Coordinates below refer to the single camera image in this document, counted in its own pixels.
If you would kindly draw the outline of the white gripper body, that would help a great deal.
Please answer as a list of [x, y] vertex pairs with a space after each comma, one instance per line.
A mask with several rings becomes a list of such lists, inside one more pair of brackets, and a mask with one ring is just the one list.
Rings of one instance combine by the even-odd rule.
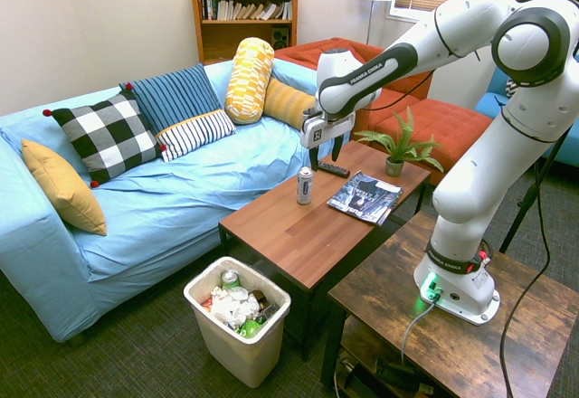
[[300, 144], [304, 148], [312, 149], [331, 139], [341, 137], [354, 127], [355, 119], [355, 113], [351, 113], [342, 119], [328, 120], [327, 113], [323, 110], [304, 110], [302, 113]]

